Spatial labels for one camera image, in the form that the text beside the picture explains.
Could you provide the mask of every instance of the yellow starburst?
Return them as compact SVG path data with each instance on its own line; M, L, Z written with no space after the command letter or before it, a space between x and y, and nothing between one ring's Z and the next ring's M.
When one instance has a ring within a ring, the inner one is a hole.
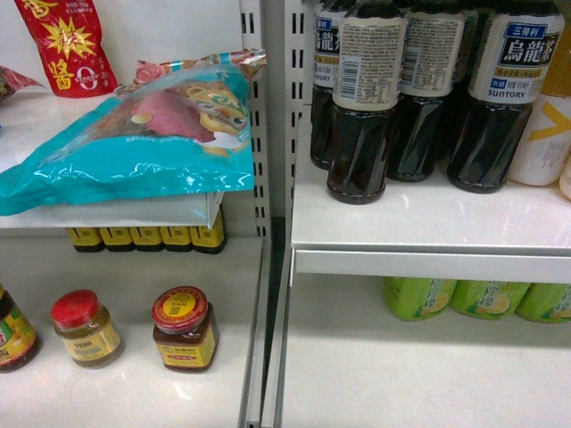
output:
M93 46L95 43L87 40L92 33L84 33L83 31L85 30L85 27L76 29L72 18L70 18L70 25L67 25L62 18L60 18L60 22L57 26L46 24L42 25L51 34L51 36L48 36L47 38L49 40L53 40L52 44L48 47L56 48L58 54L63 51L66 59L70 59L70 52L72 51L81 58L84 58L83 55L85 53L95 55L95 52L89 49L89 47Z

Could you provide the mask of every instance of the glass jar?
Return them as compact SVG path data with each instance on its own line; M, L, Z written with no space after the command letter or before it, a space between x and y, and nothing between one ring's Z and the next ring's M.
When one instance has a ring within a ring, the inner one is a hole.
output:
M34 327L0 285L0 372L24 366L38 350L39 338Z
M55 332L78 365L106 366L122 351L122 340L115 331L109 311L90 290L76 290L52 306Z
M168 290L153 304L152 315L153 339L165 367L196 372L211 365L219 330L202 290L190 286Z

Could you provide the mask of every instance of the yellow arrow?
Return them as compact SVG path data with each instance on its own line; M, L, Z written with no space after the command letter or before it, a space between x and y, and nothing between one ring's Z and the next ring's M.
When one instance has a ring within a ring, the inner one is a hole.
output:
M543 138L558 136L564 132L571 131L571 120L561 111L553 107L550 102L545 102L542 112L555 124L555 126L532 132L529 136L529 141L543 140Z

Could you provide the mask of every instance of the red jar lid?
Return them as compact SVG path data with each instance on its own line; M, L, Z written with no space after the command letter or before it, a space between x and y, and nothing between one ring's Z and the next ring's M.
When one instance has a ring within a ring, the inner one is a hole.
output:
M208 312L204 292L182 286L163 293L153 304L154 323L167 334L185 333L200 325Z
M52 319L58 328L75 328L95 318L99 308L99 300L94 292L76 290L65 294L54 303Z

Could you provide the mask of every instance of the store shelf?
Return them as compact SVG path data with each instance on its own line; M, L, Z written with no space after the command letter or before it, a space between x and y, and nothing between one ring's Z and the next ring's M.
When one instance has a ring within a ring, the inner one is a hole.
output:
M39 145L92 111L107 96L69 99L24 89L0 109L0 172L22 163ZM0 217L0 228L81 226L211 226L223 193L42 206Z
M571 417L571 325L452 309L404 322L372 276L296 275L282 424L561 426Z
M267 304L267 290L259 290L268 283L263 246L261 238L230 238L219 255L80 254L66 239L3 239L0 281L43 348L27 366L2 374L1 425L245 426L247 397L261 395L249 390L261 387L254 378L261 375ZM182 284L205 291L219 324L219 348L201 374L166 369L152 338L154 300ZM126 343L117 361L98 370L71 361L49 317L55 300L78 288L98 294Z
M571 282L571 202L556 186L508 182L464 192L444 165L425 182L387 180L375 203L333 199L310 162L310 107L299 126L292 248L308 273Z

